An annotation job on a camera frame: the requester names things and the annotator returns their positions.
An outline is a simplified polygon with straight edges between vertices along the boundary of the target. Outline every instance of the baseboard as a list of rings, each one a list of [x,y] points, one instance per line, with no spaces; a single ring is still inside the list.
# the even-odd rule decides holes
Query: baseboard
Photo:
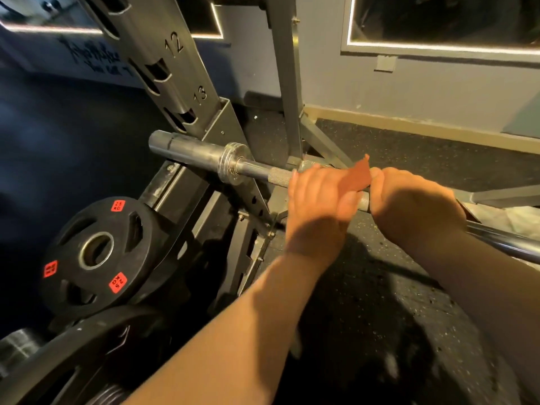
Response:
[[[389,118],[386,116],[342,111],[341,109],[324,108],[314,105],[306,105],[304,107],[304,112],[312,120],[317,118],[330,119],[377,129],[415,133],[417,135],[433,136],[434,138],[457,140],[460,142],[475,143],[477,145],[540,154],[540,139],[527,138],[524,136],[485,132],[474,129],[461,129],[455,126],[438,123],[421,122],[403,118]]]

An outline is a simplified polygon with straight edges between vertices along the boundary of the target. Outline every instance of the weight plate center hole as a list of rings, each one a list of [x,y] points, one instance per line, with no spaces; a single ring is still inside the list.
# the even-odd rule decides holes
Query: weight plate center hole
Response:
[[[93,234],[86,240],[79,253],[79,265],[85,270],[94,270],[111,257],[114,238],[107,231]]]

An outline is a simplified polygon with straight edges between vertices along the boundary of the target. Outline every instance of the person's hand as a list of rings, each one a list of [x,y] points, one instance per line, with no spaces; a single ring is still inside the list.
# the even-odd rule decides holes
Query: person's hand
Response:
[[[380,231],[409,255],[465,231],[452,190],[406,170],[371,168],[369,207]]]
[[[285,253],[308,258],[320,273],[338,257],[360,201],[356,192],[339,198],[338,183],[346,173],[316,164],[294,171],[289,182]]]

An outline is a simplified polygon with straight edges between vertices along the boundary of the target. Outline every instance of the forearm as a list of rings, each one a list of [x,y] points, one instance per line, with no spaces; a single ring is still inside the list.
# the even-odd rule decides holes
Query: forearm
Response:
[[[304,306],[322,270],[277,259],[128,403],[271,403]]]
[[[411,256],[490,336],[540,396],[540,272],[465,232],[428,242]]]

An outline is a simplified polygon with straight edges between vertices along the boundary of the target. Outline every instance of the black weight plate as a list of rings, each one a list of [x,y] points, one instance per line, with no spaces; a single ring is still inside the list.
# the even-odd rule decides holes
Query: black weight plate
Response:
[[[60,334],[0,381],[0,405],[83,405],[111,384],[135,389],[163,362],[168,340],[156,310],[110,308]]]
[[[148,276],[163,239],[148,206],[110,197],[80,211],[45,254],[41,294],[65,319],[125,302]]]

